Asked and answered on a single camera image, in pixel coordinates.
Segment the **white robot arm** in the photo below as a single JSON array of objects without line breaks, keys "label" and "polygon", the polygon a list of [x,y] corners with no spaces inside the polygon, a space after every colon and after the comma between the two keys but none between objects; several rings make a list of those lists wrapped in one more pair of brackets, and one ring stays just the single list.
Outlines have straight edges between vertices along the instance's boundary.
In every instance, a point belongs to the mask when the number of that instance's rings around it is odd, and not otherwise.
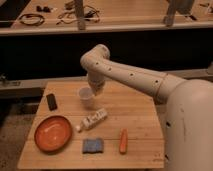
[{"label": "white robot arm", "polygon": [[98,44],[80,59],[95,94],[106,78],[166,104],[166,171],[213,171],[213,83],[116,63]]}]

